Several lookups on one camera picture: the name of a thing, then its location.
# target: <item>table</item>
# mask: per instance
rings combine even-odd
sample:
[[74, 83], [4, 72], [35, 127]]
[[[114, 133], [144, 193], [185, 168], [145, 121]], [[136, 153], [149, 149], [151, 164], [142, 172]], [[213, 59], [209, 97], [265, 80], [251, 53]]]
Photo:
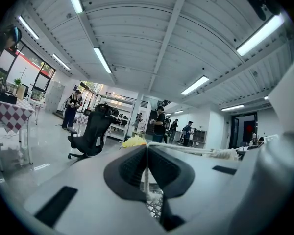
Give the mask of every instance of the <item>table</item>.
[[[29, 124], [30, 116], [34, 113], [34, 109], [25, 100], [17, 99], [16, 104], [10, 104], [0, 101], [0, 123], [3, 125], [7, 132], [13, 131], [17, 133], [21, 130], [22, 126], [27, 121], [27, 152], [29, 157], [29, 162], [32, 164], [32, 156], [29, 148]], [[0, 158], [0, 170], [3, 171], [3, 166]]]
[[[34, 104], [35, 118], [36, 118], [36, 125], [37, 125], [37, 120], [38, 120], [38, 115], [39, 115], [39, 112], [40, 112], [40, 107], [44, 104], [44, 102], [36, 101], [36, 100], [33, 100], [33, 99], [29, 99], [28, 101], [29, 101], [29, 103]], [[36, 114], [36, 105], [39, 106], [37, 114]]]

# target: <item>doorway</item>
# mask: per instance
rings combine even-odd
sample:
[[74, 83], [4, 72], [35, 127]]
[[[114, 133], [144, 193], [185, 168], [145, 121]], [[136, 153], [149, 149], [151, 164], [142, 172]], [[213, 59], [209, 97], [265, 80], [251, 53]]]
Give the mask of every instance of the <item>doorway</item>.
[[257, 112], [232, 116], [229, 149], [249, 144], [253, 133], [257, 136]]

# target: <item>glossy floor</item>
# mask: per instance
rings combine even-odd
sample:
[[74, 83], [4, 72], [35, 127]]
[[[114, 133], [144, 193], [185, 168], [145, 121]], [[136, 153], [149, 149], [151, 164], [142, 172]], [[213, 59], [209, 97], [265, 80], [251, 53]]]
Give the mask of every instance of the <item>glossy floor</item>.
[[[69, 132], [63, 130], [61, 124], [62, 119], [43, 110], [39, 113], [37, 125], [35, 116], [31, 118], [29, 143], [34, 164], [29, 164], [26, 154], [26, 130], [22, 131], [22, 143], [19, 143], [18, 134], [7, 133], [0, 128], [3, 143], [0, 157], [4, 167], [4, 172], [0, 172], [0, 189], [12, 194], [21, 204], [40, 184], [76, 161], [73, 157], [68, 159], [68, 153], [81, 154], [78, 150], [71, 149], [67, 139]], [[83, 134], [84, 129], [81, 125], [79, 135]], [[102, 152], [116, 151], [119, 146], [117, 140], [108, 138]]]

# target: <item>red and white checkered tablecloth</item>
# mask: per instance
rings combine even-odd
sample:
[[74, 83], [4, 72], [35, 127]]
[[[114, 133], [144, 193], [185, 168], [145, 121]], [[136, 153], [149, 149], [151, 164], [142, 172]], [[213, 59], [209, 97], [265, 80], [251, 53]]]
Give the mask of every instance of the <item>red and white checkered tablecloth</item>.
[[25, 99], [18, 99], [16, 104], [0, 101], [0, 122], [4, 124], [7, 132], [12, 130], [17, 133], [34, 112], [35, 110]]
[[85, 116], [85, 115], [80, 115], [76, 121], [76, 123], [81, 123], [81, 124], [87, 124], [87, 122], [88, 122], [88, 116]]

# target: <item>yellow object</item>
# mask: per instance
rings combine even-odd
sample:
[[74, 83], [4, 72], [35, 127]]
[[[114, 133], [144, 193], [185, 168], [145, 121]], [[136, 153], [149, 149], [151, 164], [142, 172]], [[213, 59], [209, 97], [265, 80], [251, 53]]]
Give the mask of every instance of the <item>yellow object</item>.
[[142, 144], [147, 144], [146, 140], [135, 135], [134, 137], [129, 138], [126, 142], [123, 142], [121, 147], [128, 148]]

